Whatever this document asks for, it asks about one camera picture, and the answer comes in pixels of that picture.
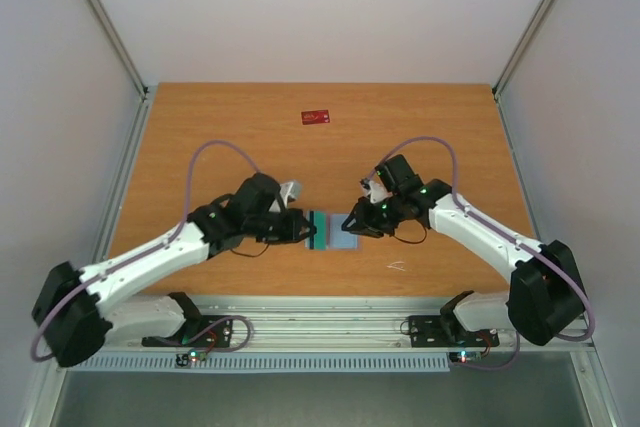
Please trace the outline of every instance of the wooden tabletop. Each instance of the wooden tabletop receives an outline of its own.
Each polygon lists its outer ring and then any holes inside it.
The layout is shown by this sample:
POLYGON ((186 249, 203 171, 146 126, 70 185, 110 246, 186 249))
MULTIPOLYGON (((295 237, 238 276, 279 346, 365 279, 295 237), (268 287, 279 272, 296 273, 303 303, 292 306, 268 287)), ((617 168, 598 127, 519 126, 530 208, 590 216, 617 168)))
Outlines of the wooden tabletop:
MULTIPOLYGON (((299 208, 348 213, 358 181, 403 140, 448 140, 460 163, 460 192, 503 224, 530 235, 529 221, 491 90, 432 84, 161 84, 115 235, 112 255, 155 238, 181 213, 187 164, 210 139, 249 153, 279 182, 303 184, 299 208), (302 125, 301 111, 328 109, 329 124, 302 125)), ((402 153, 427 182, 451 180, 451 159, 434 143, 402 153)), ((252 171, 215 146, 196 166, 192 208, 235 192, 252 171)), ((420 238, 417 223, 397 234, 420 238)), ((257 253, 247 239, 238 250, 257 253)), ((453 240, 429 232, 421 245, 363 238, 358 251, 275 246, 251 259, 222 254, 167 277, 149 292, 240 295, 450 296, 502 290, 506 283, 453 240), (401 269, 389 267, 402 262, 401 269)))

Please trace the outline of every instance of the white panel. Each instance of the white panel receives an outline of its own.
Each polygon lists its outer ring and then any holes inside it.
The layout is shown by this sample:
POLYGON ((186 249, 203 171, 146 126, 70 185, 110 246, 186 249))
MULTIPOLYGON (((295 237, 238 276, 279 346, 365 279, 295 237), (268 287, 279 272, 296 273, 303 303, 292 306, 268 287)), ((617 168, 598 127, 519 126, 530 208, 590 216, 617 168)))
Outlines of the white panel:
POLYGON ((87 262, 137 105, 84 0, 0 0, 0 412, 18 425, 48 270, 87 262))
POLYGON ((638 425, 640 0, 558 0, 504 95, 534 218, 574 251, 596 347, 638 425))
POLYGON ((147 83, 493 83, 539 0, 102 0, 147 83))

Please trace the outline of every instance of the green strip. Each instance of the green strip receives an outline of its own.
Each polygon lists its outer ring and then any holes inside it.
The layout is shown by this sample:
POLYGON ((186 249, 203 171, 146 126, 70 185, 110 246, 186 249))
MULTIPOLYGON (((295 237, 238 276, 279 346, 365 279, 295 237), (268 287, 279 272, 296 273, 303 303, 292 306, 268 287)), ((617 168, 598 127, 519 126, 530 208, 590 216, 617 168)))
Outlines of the green strip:
POLYGON ((327 214, 318 211, 313 214, 313 225, 316 226, 313 250, 327 250, 327 214))

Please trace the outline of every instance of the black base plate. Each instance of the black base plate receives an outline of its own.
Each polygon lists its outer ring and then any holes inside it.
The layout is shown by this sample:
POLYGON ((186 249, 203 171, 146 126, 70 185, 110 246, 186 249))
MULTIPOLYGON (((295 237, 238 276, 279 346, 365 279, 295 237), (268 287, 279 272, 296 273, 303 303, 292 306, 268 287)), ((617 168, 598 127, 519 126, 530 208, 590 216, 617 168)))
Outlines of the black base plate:
MULTIPOLYGON (((193 332, 191 336, 197 334, 198 332, 201 332, 202 330, 204 330, 204 328, 207 325, 212 324, 216 320, 219 320, 223 317, 225 316, 224 315, 203 315, 202 318, 200 319, 200 323, 197 326, 195 326, 195 328, 193 325, 189 325, 190 332, 193 332)), ((166 340, 170 340, 172 342, 182 342, 185 336, 185 330, 186 330, 186 325, 182 326, 180 330, 178 330, 178 332, 176 332, 171 337, 168 337, 166 340)), ((220 325, 216 325, 212 329, 212 332, 216 334, 216 345, 215 345, 216 348, 229 347, 229 344, 231 343, 231 337, 233 335, 233 320, 227 320, 226 322, 222 322, 220 325), (230 333, 225 336, 224 330, 226 328, 229 329, 228 332, 230 333)), ((189 345, 185 345, 185 347, 209 347, 209 345, 211 344, 211 341, 207 339, 211 339, 211 336, 205 334, 202 337, 200 337, 198 340, 194 341, 193 343, 189 345)), ((145 337, 144 339, 142 339, 142 346, 143 347, 169 347, 169 348, 175 349, 175 346, 164 344, 155 337, 145 337)))
MULTIPOLYGON (((451 343, 440 326, 439 315, 412 315, 407 317, 408 332, 411 338, 411 347, 486 347, 486 341, 469 332, 463 336, 462 342, 451 343)), ((498 334, 492 334, 489 330, 481 330, 487 336, 491 347, 500 345, 498 334)))

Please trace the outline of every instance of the red card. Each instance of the red card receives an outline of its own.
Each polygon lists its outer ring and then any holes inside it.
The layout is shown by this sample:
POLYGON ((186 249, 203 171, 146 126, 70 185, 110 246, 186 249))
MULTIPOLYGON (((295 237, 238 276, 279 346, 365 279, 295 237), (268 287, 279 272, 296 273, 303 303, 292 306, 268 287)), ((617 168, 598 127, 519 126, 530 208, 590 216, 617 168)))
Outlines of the red card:
POLYGON ((330 121, 328 110, 308 110, 301 112, 301 114, 302 125, 328 124, 330 121))

